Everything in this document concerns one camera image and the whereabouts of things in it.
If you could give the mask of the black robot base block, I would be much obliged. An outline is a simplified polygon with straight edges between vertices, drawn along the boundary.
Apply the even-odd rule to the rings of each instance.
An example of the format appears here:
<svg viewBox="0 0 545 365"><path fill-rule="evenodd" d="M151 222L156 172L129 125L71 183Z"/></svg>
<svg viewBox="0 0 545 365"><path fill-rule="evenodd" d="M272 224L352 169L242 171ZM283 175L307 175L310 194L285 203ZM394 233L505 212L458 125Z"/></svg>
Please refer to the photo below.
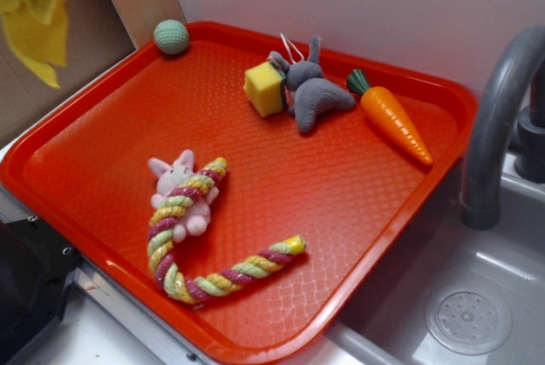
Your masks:
<svg viewBox="0 0 545 365"><path fill-rule="evenodd" d="M17 364L64 316L76 248L38 217L1 224L1 363Z"/></svg>

